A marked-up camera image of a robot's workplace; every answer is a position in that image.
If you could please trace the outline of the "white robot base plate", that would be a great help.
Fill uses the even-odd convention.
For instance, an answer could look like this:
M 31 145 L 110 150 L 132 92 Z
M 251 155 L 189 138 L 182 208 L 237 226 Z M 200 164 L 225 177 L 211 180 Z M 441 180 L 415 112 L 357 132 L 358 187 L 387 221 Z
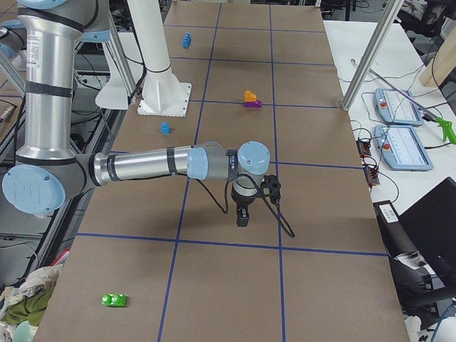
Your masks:
M 149 88 L 143 88 L 138 114 L 183 118 L 191 90 L 191 83 L 153 81 Z

